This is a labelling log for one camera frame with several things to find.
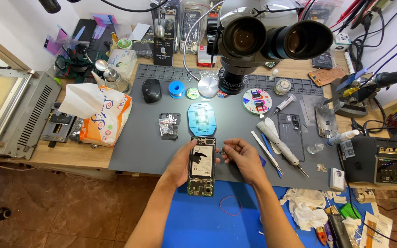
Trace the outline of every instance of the black mouse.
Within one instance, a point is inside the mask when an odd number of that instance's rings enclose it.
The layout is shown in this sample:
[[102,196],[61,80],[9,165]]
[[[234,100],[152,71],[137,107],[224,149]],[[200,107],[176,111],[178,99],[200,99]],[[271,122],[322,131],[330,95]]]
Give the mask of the black mouse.
[[143,99],[146,103],[157,102],[162,99],[162,89],[157,79],[148,79],[142,84]]

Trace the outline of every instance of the gray silicone mat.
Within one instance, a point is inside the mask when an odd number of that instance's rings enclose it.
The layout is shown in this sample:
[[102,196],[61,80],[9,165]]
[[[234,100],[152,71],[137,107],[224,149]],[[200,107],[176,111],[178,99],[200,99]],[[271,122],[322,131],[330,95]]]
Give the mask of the gray silicone mat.
[[[199,75],[198,70],[194,70],[193,73]],[[158,102],[147,104],[142,96],[142,83],[150,78],[156,78],[160,81],[162,99]],[[114,146],[109,169],[162,174],[176,151],[186,142],[190,141],[190,137],[193,134],[188,127],[187,110],[191,104],[200,103],[201,100],[200,98],[191,100],[186,98],[186,96],[180,99],[170,97],[168,85],[173,80],[184,82],[186,89],[197,86],[195,80],[189,83],[186,70],[183,68],[139,65],[131,92],[131,97],[133,98],[131,113],[118,142]],[[271,87],[275,83],[274,81],[269,81],[265,76],[251,75],[249,80],[249,87],[258,85],[259,88],[263,88],[266,91],[266,87]],[[295,96],[297,99],[295,102],[289,104],[282,113],[297,114],[300,116],[301,123],[305,124],[305,118],[300,104],[300,100],[303,99],[301,93],[307,92],[311,95],[319,95],[319,92],[322,92],[322,88],[317,87],[315,84],[308,84],[307,81],[309,80],[293,80],[293,93],[296,93]],[[272,105],[274,107],[280,104],[286,97],[285,95],[278,96],[272,91],[269,91],[269,94],[271,95]],[[260,118],[257,115],[248,113],[242,107],[242,96],[243,94],[241,93],[235,96],[228,96],[226,99],[215,97],[209,102],[215,112],[217,129],[214,137],[217,138],[218,147],[223,147],[223,141],[225,139],[243,138],[255,147],[258,154],[267,161],[264,170],[272,185],[300,189],[332,190],[329,188],[328,172],[317,172],[316,165],[321,163],[326,168],[339,168],[336,148],[325,147],[323,151],[315,155],[308,154],[306,150],[307,146],[313,145],[316,142],[325,142],[326,140],[318,135],[317,127],[307,126],[308,132],[303,132],[306,161],[302,162],[301,166],[309,177],[305,177],[299,170],[289,165],[287,160],[284,160],[281,155],[275,155],[275,159],[284,172],[283,178],[280,179],[277,171],[271,165],[266,154],[251,134],[251,131],[255,131],[261,138],[261,132],[256,127]],[[158,126],[160,113],[181,113],[182,121],[179,126],[179,137],[176,141],[161,140]],[[277,115],[273,115],[271,119],[277,125]],[[217,180],[244,182],[235,164],[217,164],[215,178]]]

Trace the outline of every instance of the white wall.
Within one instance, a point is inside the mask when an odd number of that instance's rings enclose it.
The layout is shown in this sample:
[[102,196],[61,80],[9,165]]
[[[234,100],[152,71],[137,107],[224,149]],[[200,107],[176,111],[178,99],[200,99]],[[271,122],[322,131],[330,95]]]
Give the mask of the white wall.
[[61,10],[48,14],[38,0],[0,0],[0,44],[33,70],[45,70],[54,56],[43,46],[47,34],[56,38],[60,25],[73,33],[79,17],[66,0]]
[[[117,6],[127,9],[149,9],[151,0],[108,0]],[[76,13],[81,19],[92,19],[93,14],[112,14],[117,20],[128,20],[131,25],[138,23],[152,23],[151,12],[133,13],[116,9],[100,0],[82,0],[72,3]]]
[[[345,0],[344,5],[342,7],[342,12],[344,12],[347,7],[353,2],[353,0]],[[383,17],[384,21],[390,20],[390,18],[397,12],[397,0],[393,1],[384,11]],[[372,20],[372,25],[370,27],[369,32],[376,31],[381,28],[381,19],[379,17],[375,17]],[[350,30],[347,28],[345,31],[349,34],[351,39],[355,39],[356,37],[364,34],[364,28],[362,25],[357,27],[354,30]],[[381,32],[371,34],[366,42],[365,45],[377,45],[381,39]],[[362,57],[362,63],[364,67],[372,65],[378,58],[380,58],[383,54],[385,54],[388,50],[390,50],[395,44],[397,43],[397,16],[393,18],[390,24],[385,29],[384,40],[379,47],[364,48],[364,53]],[[378,64],[374,65],[369,72],[377,70],[388,58],[390,58],[393,54],[397,52],[397,47],[384,59],[382,59]],[[397,56],[392,59],[387,65],[385,65],[379,72],[393,72],[397,71]],[[397,99],[397,84],[394,84],[390,87],[389,90],[381,90],[378,93],[377,99],[382,105],[388,104],[391,101]]]

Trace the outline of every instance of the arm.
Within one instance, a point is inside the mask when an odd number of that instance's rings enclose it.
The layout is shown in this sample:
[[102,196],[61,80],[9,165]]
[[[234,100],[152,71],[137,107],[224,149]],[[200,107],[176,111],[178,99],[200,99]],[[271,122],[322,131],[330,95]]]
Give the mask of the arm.
[[186,143],[174,155],[143,211],[137,226],[125,245],[128,247],[161,247],[166,219],[176,188],[188,179],[189,152],[197,140]]
[[224,141],[225,163],[234,160],[246,183],[252,186],[257,197],[266,244],[269,248],[304,247],[287,217],[277,195],[264,173],[257,150],[246,141],[233,138]]

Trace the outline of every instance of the wooden desk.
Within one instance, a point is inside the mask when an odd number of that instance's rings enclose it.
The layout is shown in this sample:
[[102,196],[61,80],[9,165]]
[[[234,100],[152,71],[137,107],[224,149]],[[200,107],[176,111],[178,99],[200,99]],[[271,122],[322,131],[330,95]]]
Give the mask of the wooden desk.
[[[183,67],[182,61],[183,54],[174,55],[174,67]],[[197,68],[200,70],[206,70],[206,68],[196,66],[196,56],[186,55],[187,65],[190,68]],[[336,63],[347,72],[347,65],[342,53],[337,54]],[[138,59],[137,64],[153,64],[152,59]],[[137,70],[137,64],[134,68],[133,75],[130,82],[134,81],[134,76]],[[216,63],[216,68],[221,67],[220,60]],[[285,59],[280,62],[276,67],[279,70],[278,76],[308,79],[308,72],[314,71],[310,60],[292,60]],[[254,74],[257,75],[270,75],[271,70],[266,67],[259,67]],[[62,83],[62,90],[59,93],[57,102],[62,102],[65,98],[66,85],[73,83],[73,80],[60,79]],[[324,96],[331,98],[332,93],[330,91],[330,85],[324,86]],[[329,104],[329,108],[333,109],[333,104]],[[367,120],[382,120],[382,115],[379,110],[374,111],[368,109],[369,114],[365,118],[358,120],[360,124],[363,124]],[[337,115],[337,124],[339,132],[345,132],[350,130],[350,118]],[[370,123],[368,127],[378,127],[378,124]],[[387,131],[383,131],[374,136],[388,138]],[[115,178],[114,171],[108,170],[109,160],[113,149],[109,147],[99,146],[96,149],[92,149],[89,144],[77,144],[73,141],[67,141],[66,143],[57,143],[54,148],[48,147],[49,142],[40,140],[30,160],[23,160],[20,158],[11,159],[0,159],[0,161],[9,161],[14,163],[24,163],[33,166],[40,166],[49,169],[58,169],[61,171],[72,172],[80,175],[89,175],[94,178],[102,178],[106,180],[113,180]],[[397,190],[397,186],[378,186],[370,183],[351,183],[351,186],[356,185],[360,188],[367,189],[393,189]]]

